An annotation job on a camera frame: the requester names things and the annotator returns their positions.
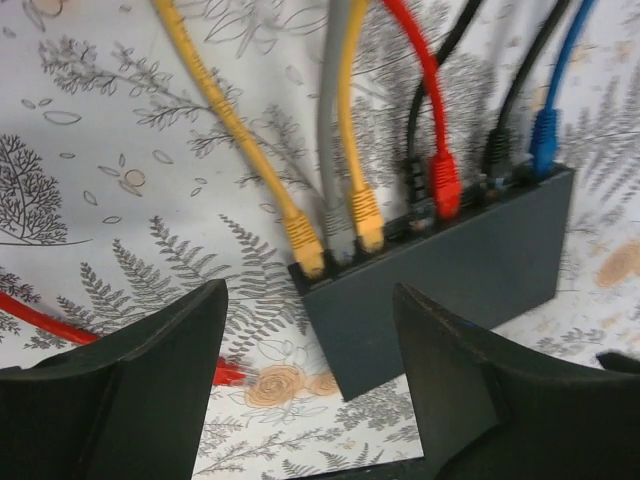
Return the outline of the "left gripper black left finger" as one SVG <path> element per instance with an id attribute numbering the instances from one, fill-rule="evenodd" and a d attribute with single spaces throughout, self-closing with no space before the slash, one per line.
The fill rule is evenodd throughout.
<path id="1" fill-rule="evenodd" d="M 228 307 L 212 280 L 31 368 L 1 372 L 5 479 L 188 479 Z"/>

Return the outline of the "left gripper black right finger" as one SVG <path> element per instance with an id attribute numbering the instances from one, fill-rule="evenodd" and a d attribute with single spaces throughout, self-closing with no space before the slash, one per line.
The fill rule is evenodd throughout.
<path id="1" fill-rule="evenodd" d="M 639 362 L 560 360 L 397 285 L 393 314 L 429 479 L 635 479 Z"/>

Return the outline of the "dark grey network switch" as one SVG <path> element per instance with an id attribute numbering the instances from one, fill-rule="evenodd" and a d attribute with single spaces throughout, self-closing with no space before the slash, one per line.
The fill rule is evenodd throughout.
<path id="1" fill-rule="evenodd" d="M 424 231 L 405 230 L 398 218 L 380 252 L 359 251 L 346 266 L 327 256 L 317 279 L 289 265 L 343 399 L 404 372 L 392 307 L 398 283 L 486 329 L 552 299 L 573 184 L 573 169 L 555 164 L 545 180 L 524 180 Z"/>

